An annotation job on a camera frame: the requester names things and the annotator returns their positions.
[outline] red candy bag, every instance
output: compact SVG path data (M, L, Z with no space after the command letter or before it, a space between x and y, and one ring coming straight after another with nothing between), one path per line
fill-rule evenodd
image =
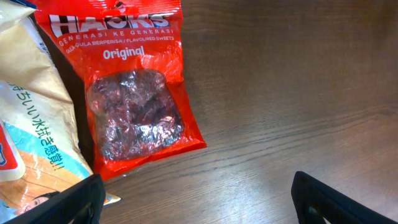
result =
M104 180L206 147L182 75L180 0L35 3L39 26L85 83Z

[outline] wooden table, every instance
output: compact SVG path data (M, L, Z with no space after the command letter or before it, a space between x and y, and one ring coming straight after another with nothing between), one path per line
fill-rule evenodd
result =
M298 170L398 220L398 1L182 5L187 91L209 148L107 184L123 200L102 223L297 223ZM83 84L55 60L79 88L90 146Z

